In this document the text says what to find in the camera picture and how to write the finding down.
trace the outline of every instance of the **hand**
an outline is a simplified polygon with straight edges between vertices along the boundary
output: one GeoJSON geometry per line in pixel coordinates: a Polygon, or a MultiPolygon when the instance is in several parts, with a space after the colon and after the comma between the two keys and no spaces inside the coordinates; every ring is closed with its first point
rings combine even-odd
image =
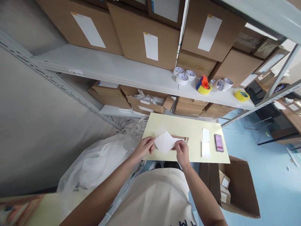
{"type": "Polygon", "coordinates": [[[131,154],[131,157],[134,158],[137,162],[140,162],[144,156],[149,152],[153,153],[155,147],[155,138],[146,137],[142,139],[134,152],[131,154]]]}
{"type": "Polygon", "coordinates": [[[190,166],[188,149],[188,145],[183,140],[177,141],[172,148],[172,150],[177,150],[177,160],[182,168],[190,166]]]}

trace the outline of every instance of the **tape roll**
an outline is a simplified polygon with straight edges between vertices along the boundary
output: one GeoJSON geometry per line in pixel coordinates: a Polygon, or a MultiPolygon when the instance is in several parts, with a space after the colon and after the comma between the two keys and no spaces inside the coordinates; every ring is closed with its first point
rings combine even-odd
{"type": "Polygon", "coordinates": [[[198,87],[197,91],[200,93],[200,94],[203,94],[203,95],[208,95],[208,93],[212,90],[212,86],[210,84],[208,84],[208,89],[202,87],[201,85],[198,87]]]}
{"type": "Polygon", "coordinates": [[[214,81],[212,84],[212,91],[214,92],[219,92],[219,91],[223,91],[224,89],[224,81],[219,79],[217,81],[214,81]]]}
{"type": "Polygon", "coordinates": [[[248,99],[250,99],[249,94],[247,94],[245,91],[242,89],[237,90],[234,93],[234,96],[236,99],[238,99],[240,102],[246,102],[248,99]]]}
{"type": "Polygon", "coordinates": [[[179,85],[186,85],[188,83],[188,76],[183,73],[178,73],[176,76],[176,82],[179,85]]]}
{"type": "Polygon", "coordinates": [[[233,82],[228,78],[224,78],[223,80],[224,80],[224,89],[222,91],[225,92],[227,89],[230,89],[233,86],[233,82]]]}
{"type": "Polygon", "coordinates": [[[189,81],[193,81],[195,79],[195,77],[196,77],[195,72],[190,71],[190,70],[185,71],[185,75],[188,76],[188,80],[189,81]]]}
{"type": "Polygon", "coordinates": [[[185,73],[185,70],[183,69],[183,68],[180,68],[180,67],[175,67],[174,69],[173,69],[173,75],[174,76],[177,76],[178,75],[178,73],[185,73]]]}

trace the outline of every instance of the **yellow tape roll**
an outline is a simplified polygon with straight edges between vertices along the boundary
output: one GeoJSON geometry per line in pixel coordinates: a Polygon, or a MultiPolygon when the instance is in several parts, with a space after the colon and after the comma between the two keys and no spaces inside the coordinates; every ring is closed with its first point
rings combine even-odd
{"type": "Polygon", "coordinates": [[[234,93],[234,96],[236,99],[238,99],[240,102],[246,102],[248,99],[250,99],[249,94],[247,94],[242,89],[239,89],[234,93]]]}
{"type": "Polygon", "coordinates": [[[198,88],[198,92],[203,95],[208,95],[208,93],[212,90],[212,86],[208,83],[209,88],[206,89],[202,85],[198,88]]]}

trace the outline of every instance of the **plastic bag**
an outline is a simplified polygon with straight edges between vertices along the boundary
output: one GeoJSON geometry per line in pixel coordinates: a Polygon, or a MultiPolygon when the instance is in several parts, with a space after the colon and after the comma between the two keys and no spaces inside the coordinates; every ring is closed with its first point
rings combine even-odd
{"type": "MultiPolygon", "coordinates": [[[[78,156],[58,184],[62,220],[131,155],[138,143],[139,140],[130,135],[116,134],[94,143],[78,156]]],[[[124,197],[131,178],[132,174],[118,193],[119,198],[124,197]]]]}

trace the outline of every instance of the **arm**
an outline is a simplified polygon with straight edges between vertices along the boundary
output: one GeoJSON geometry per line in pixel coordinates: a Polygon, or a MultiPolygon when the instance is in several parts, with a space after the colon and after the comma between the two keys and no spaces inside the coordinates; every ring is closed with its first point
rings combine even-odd
{"type": "Polygon", "coordinates": [[[215,198],[190,165],[187,144],[182,140],[177,141],[174,149],[177,150],[177,160],[182,167],[204,226],[227,226],[224,215],[215,198]]]}
{"type": "Polygon", "coordinates": [[[133,168],[147,152],[154,151],[154,138],[140,141],[135,151],[97,188],[94,189],[60,224],[60,226],[99,225],[133,168]]]}

